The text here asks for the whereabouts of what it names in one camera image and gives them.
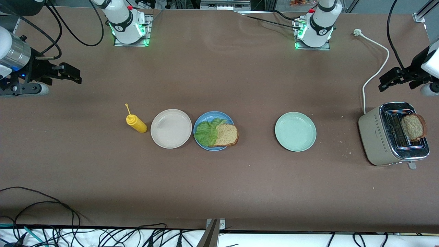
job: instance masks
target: gray floor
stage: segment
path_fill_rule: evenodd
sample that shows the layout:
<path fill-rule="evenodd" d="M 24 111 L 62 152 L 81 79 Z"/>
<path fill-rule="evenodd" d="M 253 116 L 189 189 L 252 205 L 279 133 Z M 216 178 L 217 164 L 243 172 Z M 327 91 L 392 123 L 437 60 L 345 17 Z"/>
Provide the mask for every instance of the gray floor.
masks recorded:
<path fill-rule="evenodd" d="M 344 0 L 346 2 L 346 7 L 348 7 L 353 0 Z M 412 14 L 417 12 L 428 0 L 399 0 L 395 6 L 395 14 Z M 389 12 L 390 6 L 393 0 L 360 0 L 353 13 L 357 14 L 387 14 Z M 56 4 L 59 6 L 71 6 L 71 7 L 89 7 L 90 3 L 88 0 L 56 0 Z M 310 3 L 307 6 L 291 7 L 290 0 L 278 0 L 276 9 L 280 11 L 293 11 L 301 12 L 307 11 Z M 428 37 L 431 41 L 436 40 L 439 36 L 439 7 L 434 9 L 431 13 L 427 15 L 426 26 Z M 16 18 L 14 17 L 0 17 L 0 25 L 12 30 L 15 26 Z"/>

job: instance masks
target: bread crust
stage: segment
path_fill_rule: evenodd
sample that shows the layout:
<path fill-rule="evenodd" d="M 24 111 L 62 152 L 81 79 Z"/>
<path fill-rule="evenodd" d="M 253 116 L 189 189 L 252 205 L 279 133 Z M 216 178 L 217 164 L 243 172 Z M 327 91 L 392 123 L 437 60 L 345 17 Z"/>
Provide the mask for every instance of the bread crust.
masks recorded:
<path fill-rule="evenodd" d="M 412 115 L 417 116 L 417 118 L 419 119 L 419 121 L 420 121 L 421 124 L 422 124 L 422 136 L 420 136 L 420 137 L 418 137 L 418 138 L 416 138 L 416 139 L 414 139 L 414 140 L 410 140 L 410 141 L 412 141 L 412 142 L 417 142 L 417 141 L 419 141 L 419 140 L 421 140 L 422 138 L 424 138 L 424 137 L 427 136 L 427 124 L 425 123 L 425 120 L 424 120 L 424 118 L 423 118 L 421 115 L 416 114 L 416 113 L 414 113 L 414 114 L 412 114 Z"/>
<path fill-rule="evenodd" d="M 210 148 L 216 148 L 216 147 L 230 147 L 230 146 L 235 146 L 236 143 L 238 143 L 238 139 L 239 139 L 239 131 L 238 131 L 237 134 L 236 134 L 236 140 L 235 140 L 235 142 L 230 143 L 230 144 L 228 144 L 228 145 L 213 145 L 213 146 L 209 146 L 209 147 L 210 147 Z"/>

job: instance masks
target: bread slice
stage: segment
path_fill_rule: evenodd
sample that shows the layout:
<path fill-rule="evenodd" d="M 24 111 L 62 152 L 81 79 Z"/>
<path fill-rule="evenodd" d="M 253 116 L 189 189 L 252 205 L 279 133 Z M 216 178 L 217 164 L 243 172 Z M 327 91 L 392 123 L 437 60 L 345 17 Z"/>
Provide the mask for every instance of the bread slice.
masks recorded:
<path fill-rule="evenodd" d="M 419 141 L 419 139 L 427 135 L 425 120 L 418 114 L 410 114 L 403 117 L 401 124 L 404 134 L 407 135 L 412 142 Z"/>
<path fill-rule="evenodd" d="M 210 146 L 211 148 L 233 146 L 238 142 L 239 135 L 236 126 L 224 123 L 218 125 L 216 130 L 218 131 L 218 137 L 215 144 Z"/>

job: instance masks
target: toaster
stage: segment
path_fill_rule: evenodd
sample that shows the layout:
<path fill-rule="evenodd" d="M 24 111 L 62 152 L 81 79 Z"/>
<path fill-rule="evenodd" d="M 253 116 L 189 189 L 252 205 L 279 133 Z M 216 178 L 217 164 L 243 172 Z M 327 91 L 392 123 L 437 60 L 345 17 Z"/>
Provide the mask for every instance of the toaster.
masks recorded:
<path fill-rule="evenodd" d="M 404 134 L 401 119 L 416 113 L 406 102 L 383 104 L 358 120 L 367 159 L 376 166 L 407 163 L 416 169 L 415 161 L 426 158 L 430 150 L 427 139 L 412 142 Z"/>

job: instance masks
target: mint green plate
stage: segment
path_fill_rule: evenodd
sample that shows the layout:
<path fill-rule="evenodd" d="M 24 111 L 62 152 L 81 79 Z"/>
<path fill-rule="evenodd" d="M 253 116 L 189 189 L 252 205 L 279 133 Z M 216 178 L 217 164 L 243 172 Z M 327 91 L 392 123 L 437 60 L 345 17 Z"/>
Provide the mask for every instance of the mint green plate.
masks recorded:
<path fill-rule="evenodd" d="M 279 143 L 295 152 L 305 151 L 316 141 L 317 131 L 313 121 L 302 113 L 285 113 L 274 129 Z"/>

